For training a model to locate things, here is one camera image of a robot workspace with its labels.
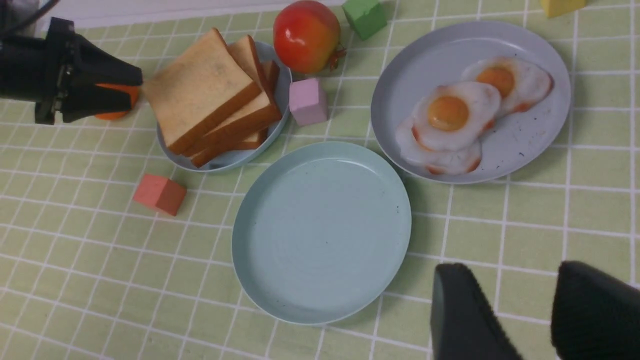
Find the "pink block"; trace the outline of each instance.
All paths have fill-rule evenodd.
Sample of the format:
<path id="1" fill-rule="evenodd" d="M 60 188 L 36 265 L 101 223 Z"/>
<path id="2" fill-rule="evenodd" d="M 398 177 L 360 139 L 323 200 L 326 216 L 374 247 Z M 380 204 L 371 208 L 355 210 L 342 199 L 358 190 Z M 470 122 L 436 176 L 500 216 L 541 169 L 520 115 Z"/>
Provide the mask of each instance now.
<path id="1" fill-rule="evenodd" d="M 289 109 L 299 126 L 329 120 L 326 92 L 316 78 L 291 83 L 289 87 Z"/>
<path id="2" fill-rule="evenodd" d="M 187 189 L 171 179 L 145 174 L 133 194 L 133 200 L 151 210 L 175 216 L 186 194 Z"/>

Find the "egg yolk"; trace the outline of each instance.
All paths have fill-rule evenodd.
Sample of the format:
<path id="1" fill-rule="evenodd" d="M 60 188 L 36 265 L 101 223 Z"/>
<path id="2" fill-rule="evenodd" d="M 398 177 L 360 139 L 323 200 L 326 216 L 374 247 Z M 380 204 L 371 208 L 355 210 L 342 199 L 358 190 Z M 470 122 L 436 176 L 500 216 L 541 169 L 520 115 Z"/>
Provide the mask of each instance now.
<path id="1" fill-rule="evenodd" d="M 498 89 L 503 99 L 509 96 L 516 84 L 513 73 L 504 67 L 490 67 L 485 69 L 478 75 L 476 81 L 493 85 Z"/>
<path id="2" fill-rule="evenodd" d="M 442 131 L 461 129 L 469 118 L 469 108 L 462 99 L 442 96 L 435 99 L 427 110 L 427 120 L 431 126 Z"/>

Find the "toy fried egg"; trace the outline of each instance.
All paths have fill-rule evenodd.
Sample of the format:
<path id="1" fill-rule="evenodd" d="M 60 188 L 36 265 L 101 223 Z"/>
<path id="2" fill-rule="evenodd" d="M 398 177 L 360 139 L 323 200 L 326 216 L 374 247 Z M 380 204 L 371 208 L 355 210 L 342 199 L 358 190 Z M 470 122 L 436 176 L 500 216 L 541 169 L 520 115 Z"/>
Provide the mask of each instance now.
<path id="1" fill-rule="evenodd" d="M 554 86 L 551 75 L 537 65 L 507 57 L 481 60 L 467 67 L 462 81 L 478 81 L 498 89 L 502 98 L 498 118 L 529 110 Z"/>
<path id="2" fill-rule="evenodd" d="M 458 151 L 493 127 L 499 109 L 494 86 L 474 81 L 438 86 L 415 105 L 411 130 L 427 151 Z"/>
<path id="3" fill-rule="evenodd" d="M 400 157 L 407 163 L 426 168 L 434 175 L 460 175 L 475 170 L 482 160 L 480 141 L 458 151 L 427 151 L 413 137 L 413 119 L 407 118 L 396 128 Z"/>

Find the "plate rim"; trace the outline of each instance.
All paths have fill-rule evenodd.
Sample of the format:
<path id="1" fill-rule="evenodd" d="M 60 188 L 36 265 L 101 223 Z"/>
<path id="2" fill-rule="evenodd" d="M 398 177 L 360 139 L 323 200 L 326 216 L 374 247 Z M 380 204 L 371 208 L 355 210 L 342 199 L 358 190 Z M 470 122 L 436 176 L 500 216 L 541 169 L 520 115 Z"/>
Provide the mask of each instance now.
<path id="1" fill-rule="evenodd" d="M 559 60 L 562 64 L 564 64 L 564 60 L 562 59 L 562 57 L 560 56 L 560 54 L 558 53 L 558 51 L 551 46 L 551 44 L 549 43 L 549 41 L 543 37 L 541 37 L 540 35 L 534 33 L 533 31 L 523 28 L 522 26 L 518 26 L 515 24 L 511 24 L 509 22 L 504 22 L 504 21 L 498 21 L 498 20 L 472 20 L 472 21 L 467 21 L 467 22 L 461 22 L 459 24 L 452 24 L 449 26 L 446 26 L 444 28 L 440 28 L 434 31 L 430 31 L 429 33 L 426 33 L 425 35 L 422 35 L 421 37 L 419 37 L 418 39 L 414 40 L 412 43 L 410 43 L 409 45 L 407 45 L 404 49 L 402 49 L 392 60 L 391 62 L 385 67 L 385 70 L 382 72 L 382 74 L 380 74 L 380 77 L 378 78 L 378 82 L 376 83 L 376 88 L 374 89 L 373 95 L 371 97 L 371 105 L 369 106 L 369 110 L 371 112 L 371 114 L 374 114 L 372 108 L 373 108 L 373 104 L 375 103 L 374 100 L 379 97 L 376 96 L 376 94 L 378 94 L 381 90 L 380 87 L 380 79 L 383 78 L 383 76 L 385 76 L 385 73 L 387 73 L 387 69 L 390 68 L 394 62 L 399 62 L 403 59 L 402 55 L 403 53 L 407 54 L 409 53 L 412 49 L 418 47 L 418 43 L 424 41 L 425 38 L 427 37 L 433 37 L 433 36 L 437 36 L 439 33 L 446 33 L 448 31 L 451 31 L 451 29 L 454 28 L 464 28 L 467 26 L 484 26 L 487 24 L 493 24 L 493 25 L 498 25 L 498 26 L 504 26 L 506 29 L 512 29 L 513 31 L 520 31 L 520 32 L 524 32 L 525 34 L 529 35 L 529 36 L 534 36 L 540 40 L 542 40 L 545 44 L 547 44 L 549 46 L 549 48 L 552 50 L 552 53 L 554 54 L 554 57 L 556 58 L 556 60 Z M 492 181 L 492 180 L 496 180 L 499 179 L 501 177 L 510 175 L 514 172 L 516 172 L 517 170 L 520 170 L 521 168 L 524 168 L 525 166 L 527 166 L 528 164 L 530 164 L 532 161 L 534 161 L 535 159 L 539 158 L 540 155 L 542 155 L 543 152 L 545 152 L 554 142 L 554 140 L 558 137 L 558 135 L 560 134 L 560 132 L 562 131 L 562 128 L 564 127 L 564 124 L 566 123 L 566 121 L 568 120 L 569 116 L 570 116 L 570 112 L 571 109 L 573 108 L 573 102 L 574 102 L 574 98 L 573 98 L 573 93 L 575 92 L 575 89 L 573 89 L 573 81 L 571 79 L 571 76 L 569 74 L 569 70 L 566 67 L 566 64 L 564 64 L 564 71 L 562 73 L 562 77 L 564 78 L 564 80 L 567 80 L 569 83 L 569 100 L 563 107 L 561 113 L 564 113 L 564 120 L 562 122 L 559 122 L 559 125 L 557 127 L 557 130 L 553 133 L 553 135 L 549 135 L 546 137 L 547 141 L 544 141 L 544 146 L 540 147 L 540 150 L 535 152 L 535 156 L 532 156 L 531 159 L 526 160 L 525 162 L 523 162 L 521 165 L 519 165 L 516 169 L 514 170 L 506 170 L 503 172 L 500 172 L 498 175 L 496 176 L 488 176 L 486 178 L 483 179 L 476 179 L 476 180 L 468 180 L 468 181 L 446 181 L 446 180 L 442 180 L 442 179 L 437 179 L 437 178 L 433 178 L 433 177 L 427 177 L 427 176 L 423 176 L 420 174 L 416 174 L 415 171 L 411 170 L 410 168 L 398 163 L 394 158 L 392 158 L 388 151 L 382 146 L 380 145 L 380 149 L 382 150 L 382 152 L 385 154 L 385 156 L 391 161 L 393 162 L 396 166 L 398 166 L 399 168 L 401 168 L 403 171 L 411 174 L 412 176 L 421 178 L 421 179 L 425 179 L 428 181 L 433 181 L 435 183 L 441 183 L 441 184 L 453 184 L 453 185 L 465 185 L 465 184 L 479 184 L 479 183 L 487 183 L 488 181 Z M 373 130 L 374 136 L 376 137 L 376 139 L 378 138 L 377 132 L 379 132 L 380 130 L 376 131 L 376 128 L 379 128 L 378 126 L 374 126 L 373 125 L 373 117 L 375 115 L 371 115 L 371 128 Z"/>
<path id="2" fill-rule="evenodd" d="M 259 41 L 259 40 L 254 40 L 254 42 L 256 44 L 260 44 L 260 46 L 265 46 L 267 48 L 270 48 L 273 50 L 273 52 L 275 53 L 275 48 L 273 47 L 273 45 L 271 44 L 267 44 L 265 42 Z M 280 60 L 276 57 L 273 58 L 272 60 L 276 61 L 276 64 L 280 67 L 280 71 L 285 71 L 285 74 L 287 74 L 287 80 L 289 85 L 291 85 L 291 83 L 293 82 L 293 74 L 291 72 L 291 69 L 284 65 L 283 63 L 280 62 Z M 166 148 L 164 144 L 164 138 L 162 136 L 162 131 L 160 130 L 160 124 L 157 123 L 156 121 L 156 141 L 158 141 L 158 146 L 160 146 L 160 148 L 162 149 L 164 155 L 167 157 L 167 159 L 169 159 L 169 161 L 171 161 L 175 166 L 182 168 L 184 170 L 187 171 L 191 171 L 191 172 L 202 172 L 202 173 L 208 173 L 208 174 L 213 174 L 213 173 L 217 173 L 217 172 L 224 172 L 227 170 L 231 170 L 233 168 L 237 168 L 240 166 L 243 166 L 247 163 L 249 163 L 251 160 L 255 159 L 256 157 L 258 157 L 258 155 L 262 154 L 269 146 L 271 146 L 271 144 L 278 138 L 278 136 L 280 135 L 280 133 L 282 132 L 282 129 L 284 128 L 284 126 L 287 123 L 287 120 L 289 120 L 289 100 L 287 100 L 287 107 L 286 109 L 282 112 L 282 118 L 277 122 L 277 126 L 276 128 L 271 132 L 271 134 L 269 134 L 269 136 L 267 137 L 267 139 L 260 144 L 260 146 L 258 146 L 256 149 L 254 150 L 243 150 L 243 151 L 251 151 L 251 153 L 239 160 L 236 161 L 234 163 L 230 163 L 228 165 L 225 165 L 223 167 L 216 167 L 216 168 L 209 168 L 207 169 L 206 167 L 208 166 L 208 164 L 212 161 L 215 160 L 215 158 L 213 158 L 212 160 L 210 160 L 209 162 L 207 162 L 205 165 L 202 166 L 202 168 L 188 168 L 185 166 L 182 166 L 181 164 L 177 163 L 176 161 L 174 161 L 172 159 L 172 157 L 169 154 L 169 150 Z"/>
<path id="3" fill-rule="evenodd" d="M 373 296 L 371 299 L 367 299 L 365 304 L 362 304 L 360 307 L 358 307 L 357 309 L 349 312 L 346 315 L 340 316 L 340 317 L 336 317 L 336 318 L 332 318 L 326 321 L 322 321 L 322 322 L 299 322 L 293 319 L 286 319 L 286 318 L 281 318 L 275 314 L 270 313 L 269 311 L 265 310 L 250 294 L 249 291 L 246 290 L 246 286 L 243 283 L 243 280 L 241 279 L 240 276 L 238 276 L 237 270 L 236 270 L 236 247 L 237 245 L 235 245 L 237 243 L 238 240 L 237 237 L 237 233 L 236 233 L 236 225 L 238 223 L 238 221 L 242 218 L 241 213 L 243 211 L 243 207 L 246 207 L 247 203 L 245 202 L 245 200 L 250 196 L 250 194 L 253 192 L 256 192 L 256 188 L 254 187 L 255 184 L 257 184 L 261 178 L 263 178 L 266 176 L 269 176 L 269 174 L 271 172 L 274 172 L 276 170 L 273 170 L 273 166 L 279 162 L 279 161 L 287 161 L 288 158 L 292 157 L 293 154 L 295 154 L 296 152 L 305 150 L 305 151 L 310 151 L 309 149 L 312 149 L 314 147 L 318 147 L 318 148 L 322 148 L 322 147 L 331 147 L 335 144 L 339 144 L 340 146 L 347 146 L 347 147 L 352 147 L 354 149 L 357 149 L 358 151 L 363 151 L 364 154 L 370 154 L 373 155 L 372 159 L 375 159 L 373 161 L 379 161 L 381 163 L 382 167 L 387 168 L 385 170 L 385 177 L 391 179 L 393 182 L 396 182 L 396 186 L 401 189 L 400 194 L 401 194 L 401 202 L 403 203 L 401 205 L 401 207 L 404 209 L 404 213 L 406 214 L 406 218 L 404 221 L 407 222 L 407 229 L 405 229 L 404 233 L 406 234 L 406 239 L 402 239 L 402 243 L 399 245 L 399 252 L 398 252 L 398 258 L 396 259 L 396 264 L 393 266 L 393 273 L 392 276 L 390 276 L 388 281 L 385 281 L 382 285 L 383 287 L 381 288 L 380 292 L 378 292 L 376 290 L 376 294 L 375 296 Z M 342 142 L 342 141 L 325 141 L 325 142 L 317 142 L 317 143 L 312 143 L 309 145 L 305 145 L 303 147 L 300 147 L 299 149 L 296 149 L 292 152 L 290 152 L 289 154 L 286 154 L 285 156 L 282 156 L 280 159 L 276 160 L 276 162 L 274 162 L 273 164 L 271 164 L 256 180 L 255 182 L 252 184 L 251 188 L 249 188 L 249 190 L 247 191 L 247 193 L 244 196 L 244 199 L 242 201 L 242 203 L 240 204 L 238 211 L 237 211 L 237 216 L 236 219 L 234 220 L 234 227 L 232 230 L 232 236 L 231 236 L 231 259 L 232 259 L 232 264 L 233 264 L 233 268 L 234 268 L 234 273 L 236 275 L 236 279 L 238 279 L 238 282 L 240 283 L 240 286 L 243 289 L 244 294 L 251 300 L 251 302 L 253 302 L 260 310 L 262 310 L 263 312 L 265 312 L 266 314 L 268 314 L 269 316 L 272 316 L 273 318 L 276 318 L 280 321 L 283 322 L 287 322 L 287 323 L 291 323 L 291 324 L 295 324 L 295 325 L 309 325 L 309 326 L 314 326 L 314 325 L 324 325 L 324 324 L 328 324 L 328 323 L 333 323 L 333 322 L 338 322 L 340 320 L 343 320 L 345 318 L 348 318 L 350 316 L 355 315 L 356 313 L 360 312 L 362 309 L 364 309 L 365 307 L 367 307 L 368 305 L 370 305 L 371 303 L 373 303 L 378 297 L 380 297 L 384 291 L 389 287 L 389 285 L 391 284 L 391 282 L 394 280 L 394 278 L 396 277 L 398 271 L 400 271 L 400 267 L 402 266 L 402 264 L 404 263 L 404 259 L 406 257 L 406 253 L 408 252 L 409 249 L 409 243 L 411 240 L 411 232 L 412 232 L 412 227 L 413 227 L 413 218 L 412 218 L 412 209 L 411 209 L 411 202 L 409 199 L 409 194 L 406 190 L 406 186 L 404 185 L 404 182 L 401 178 L 401 176 L 396 172 L 396 170 L 393 168 L 393 166 L 383 157 L 380 156 L 378 153 L 374 152 L 373 150 L 370 150 L 364 146 L 361 145 L 357 145 L 354 143 L 349 143 L 349 142 Z"/>

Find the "gray bowl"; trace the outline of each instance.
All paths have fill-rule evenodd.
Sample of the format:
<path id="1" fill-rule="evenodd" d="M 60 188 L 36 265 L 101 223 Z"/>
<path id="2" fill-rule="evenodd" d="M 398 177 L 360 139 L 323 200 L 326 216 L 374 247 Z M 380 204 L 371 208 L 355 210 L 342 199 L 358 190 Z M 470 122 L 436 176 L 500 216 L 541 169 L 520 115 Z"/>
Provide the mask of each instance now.
<path id="1" fill-rule="evenodd" d="M 255 150 L 241 150 L 241 151 L 227 151 L 224 154 L 220 154 L 218 157 L 214 158 L 210 162 L 206 163 L 204 166 L 200 168 L 196 168 L 189 158 L 176 155 L 169 151 L 164 144 L 164 138 L 162 136 L 162 131 L 160 130 L 160 125 L 156 126 L 156 133 L 158 137 L 158 142 L 160 143 L 160 148 L 166 155 L 169 160 L 171 160 L 174 164 L 179 167 L 195 171 L 195 172 L 221 172 L 225 170 L 229 170 L 232 168 L 236 168 L 242 166 L 249 161 L 255 159 L 259 154 L 265 151 L 278 137 L 280 132 L 285 126 L 287 119 L 289 117 L 289 85 L 292 82 L 291 69 L 286 67 L 278 56 L 276 55 L 276 51 L 273 46 L 264 43 L 264 42 L 255 42 L 255 48 L 258 52 L 258 58 L 260 61 L 275 61 L 280 67 L 280 75 L 278 77 L 278 83 L 276 84 L 276 91 L 274 93 L 274 98 L 280 112 L 282 113 L 282 119 L 275 124 L 269 126 L 269 135 L 267 140 L 265 140 L 260 147 Z"/>

